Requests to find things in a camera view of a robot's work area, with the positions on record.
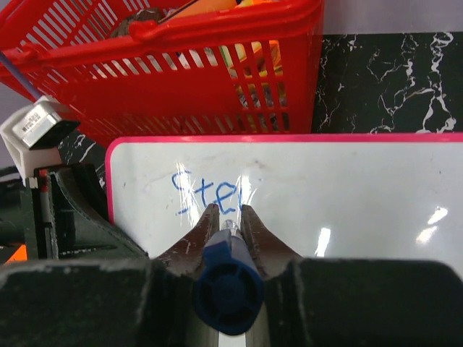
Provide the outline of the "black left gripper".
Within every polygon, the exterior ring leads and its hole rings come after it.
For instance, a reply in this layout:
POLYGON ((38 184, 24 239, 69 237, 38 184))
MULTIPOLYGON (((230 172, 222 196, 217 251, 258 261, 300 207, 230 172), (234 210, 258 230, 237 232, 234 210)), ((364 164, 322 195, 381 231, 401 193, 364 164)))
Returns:
POLYGON ((1 169, 1 247, 24 244, 27 260, 148 257, 111 224, 106 193, 91 164, 49 166, 34 176, 1 169))

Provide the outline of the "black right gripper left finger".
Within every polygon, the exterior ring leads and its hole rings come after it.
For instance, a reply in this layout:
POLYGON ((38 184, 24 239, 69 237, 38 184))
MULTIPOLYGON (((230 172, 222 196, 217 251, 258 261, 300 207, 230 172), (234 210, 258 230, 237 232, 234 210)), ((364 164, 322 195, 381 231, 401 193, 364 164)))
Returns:
POLYGON ((37 260, 1 268, 3 346, 217 346, 194 312, 201 249, 218 231, 209 205, 187 251, 156 260, 37 260))

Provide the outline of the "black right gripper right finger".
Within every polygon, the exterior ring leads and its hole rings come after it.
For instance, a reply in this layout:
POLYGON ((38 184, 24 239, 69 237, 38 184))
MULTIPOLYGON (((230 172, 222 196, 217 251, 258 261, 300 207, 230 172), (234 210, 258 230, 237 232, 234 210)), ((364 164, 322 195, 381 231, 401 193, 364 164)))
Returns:
POLYGON ((240 228, 265 289, 247 346, 462 344, 462 279, 448 265, 304 258, 249 205, 240 228))

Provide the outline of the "blue whiteboard marker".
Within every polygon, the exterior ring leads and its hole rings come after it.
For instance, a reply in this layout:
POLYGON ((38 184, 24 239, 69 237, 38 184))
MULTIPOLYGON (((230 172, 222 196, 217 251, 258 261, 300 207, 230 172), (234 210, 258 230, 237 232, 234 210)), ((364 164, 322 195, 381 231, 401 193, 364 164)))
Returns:
POLYGON ((246 333, 260 313, 264 286, 236 222, 224 221, 203 247, 202 258, 192 299, 196 314, 225 335, 246 333))

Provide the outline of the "pink framed whiteboard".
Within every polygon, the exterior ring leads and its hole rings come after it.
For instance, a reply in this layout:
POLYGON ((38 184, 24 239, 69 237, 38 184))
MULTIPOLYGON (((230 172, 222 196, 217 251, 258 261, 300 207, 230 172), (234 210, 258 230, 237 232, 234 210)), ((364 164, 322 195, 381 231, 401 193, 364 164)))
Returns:
POLYGON ((462 269, 460 134, 121 137, 111 221, 156 257, 207 205, 245 205, 305 257, 427 259, 462 269))

